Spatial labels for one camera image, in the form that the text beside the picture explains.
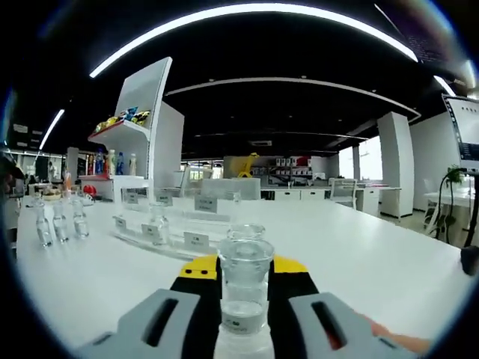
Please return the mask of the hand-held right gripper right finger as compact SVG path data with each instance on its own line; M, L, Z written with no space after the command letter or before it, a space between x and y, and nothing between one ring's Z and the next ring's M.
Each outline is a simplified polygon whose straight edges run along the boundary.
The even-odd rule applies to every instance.
M371 323L337 296L320 292L301 263L275 255L267 321L277 358L418 358L373 333Z

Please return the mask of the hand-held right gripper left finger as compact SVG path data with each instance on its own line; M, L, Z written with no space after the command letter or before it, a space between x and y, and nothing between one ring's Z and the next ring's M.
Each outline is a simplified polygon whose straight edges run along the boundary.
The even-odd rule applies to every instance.
M185 264L169 289L158 289L77 358L212 358L221 321L221 271L216 255Z

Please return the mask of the person's right hand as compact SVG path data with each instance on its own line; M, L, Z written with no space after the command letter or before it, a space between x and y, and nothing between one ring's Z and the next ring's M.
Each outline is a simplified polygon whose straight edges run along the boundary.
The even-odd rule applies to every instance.
M426 354L431 347L431 342L429 340L421 339L417 337L409 337L402 334L394 334L390 332L390 330L388 330L383 325L373 321L368 316L365 316L365 315L362 315L362 316L369 321L372 333L376 337L388 338L389 340L392 340L395 343L400 344L402 347L418 355Z

